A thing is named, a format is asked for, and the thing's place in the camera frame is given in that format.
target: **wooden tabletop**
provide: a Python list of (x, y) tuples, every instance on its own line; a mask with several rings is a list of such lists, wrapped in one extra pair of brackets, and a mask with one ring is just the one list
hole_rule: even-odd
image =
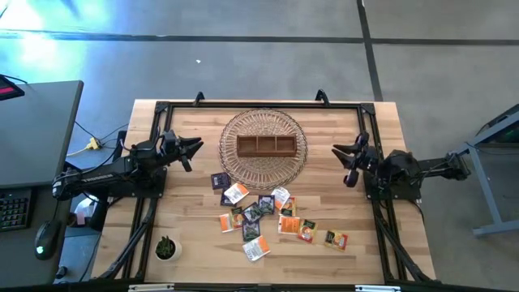
[[(126, 146), (148, 139), (155, 103), (155, 100), (135, 101)], [(232, 117), (244, 110), (247, 109), (174, 110), (171, 128), (175, 133), (183, 137), (201, 137), (204, 146), (191, 162), (192, 172), (186, 173), (180, 163), (168, 168), (165, 193), (159, 200), (152, 233), (152, 248), (161, 236), (168, 235), (182, 244), (182, 255), (178, 261), (161, 262), (150, 251), (146, 281), (383, 283), (371, 204), (365, 199), (362, 183), (355, 188), (347, 188), (343, 184), (345, 170), (331, 151), (332, 144), (352, 144), (359, 132), (357, 114), (351, 109), (284, 110), (301, 125), (308, 141), (308, 159), (304, 170), (285, 188), (298, 198), (298, 217), (318, 224), (313, 244), (295, 236), (278, 234), (278, 216), (266, 216), (261, 219), (260, 230), (271, 252), (252, 263), (243, 252), (241, 230), (221, 232), (218, 216), (227, 213), (229, 208), (220, 206), (221, 192), (212, 189), (210, 175), (222, 171), (217, 145), (223, 128)], [(393, 149), (405, 150), (396, 104), (376, 102), (375, 110), (384, 155)], [(164, 120), (162, 117), (160, 125), (164, 124)], [(251, 190), (251, 194), (238, 206), (257, 201), (258, 194), (265, 194), (265, 191)], [(130, 198), (118, 201), (109, 209), (93, 277), (103, 273), (127, 243), (134, 210), (135, 200)], [(395, 211), (403, 246), (424, 273), (434, 278), (420, 213), (407, 201), (395, 201)], [(326, 230), (340, 230), (348, 234), (345, 252), (323, 245)], [(140, 249), (139, 245), (132, 276), (138, 266)], [(393, 274), (396, 275), (391, 248), (388, 254)]]

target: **small potted plant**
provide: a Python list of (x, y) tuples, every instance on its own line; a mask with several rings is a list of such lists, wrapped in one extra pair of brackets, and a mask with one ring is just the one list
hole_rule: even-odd
[(162, 240), (155, 247), (155, 256), (162, 261), (177, 260), (182, 253), (182, 246), (177, 241), (162, 236)]

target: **wooden box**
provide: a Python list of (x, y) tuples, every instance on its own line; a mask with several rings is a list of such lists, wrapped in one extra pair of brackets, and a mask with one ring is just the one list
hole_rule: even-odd
[(294, 157), (298, 151), (295, 135), (238, 135), (239, 157)]

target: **woven basket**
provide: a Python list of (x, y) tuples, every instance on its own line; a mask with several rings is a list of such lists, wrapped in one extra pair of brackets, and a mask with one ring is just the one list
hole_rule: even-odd
[[(238, 157), (238, 135), (296, 135), (295, 157)], [(224, 171), (246, 187), (270, 190), (291, 182), (307, 161), (307, 138), (288, 114), (274, 109), (250, 109), (231, 119), (221, 134), (220, 161)]]

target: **concrete floor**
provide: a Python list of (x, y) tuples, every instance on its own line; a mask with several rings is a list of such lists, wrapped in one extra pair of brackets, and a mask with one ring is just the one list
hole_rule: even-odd
[[(516, 1), (364, 2), (372, 37), (519, 37)], [(51, 16), (56, 14), (60, 22)], [(2, 28), (362, 37), (354, 0), (27, 0), (12, 2), (0, 19)], [(519, 46), (375, 45), (374, 53), (384, 100), (397, 103), (407, 147), (418, 158), (443, 156), (519, 101)], [(55, 41), (25, 34), (24, 39), (0, 38), (0, 68), (0, 73), (29, 82), (82, 79), (77, 121), (99, 136), (128, 121), (135, 98), (194, 98), (203, 91), (210, 99), (310, 100), (324, 88), (332, 100), (373, 101), (363, 44)], [(75, 128), (70, 152), (87, 142), (88, 135)], [(88, 167), (108, 155), (108, 150), (86, 152), (71, 161)], [(494, 163), (492, 157), (485, 159)], [(465, 182), (428, 179), (422, 195), (437, 277), (451, 284), (517, 290), (519, 232), (480, 239), (472, 235), (472, 228), (491, 222), (475, 176)], [(517, 194), (496, 195), (505, 216), (517, 219), (519, 200), (505, 199)], [(71, 269), (67, 281), (79, 279), (96, 240), (96, 234), (66, 239), (62, 262)], [(81, 260), (74, 253), (78, 249)]]

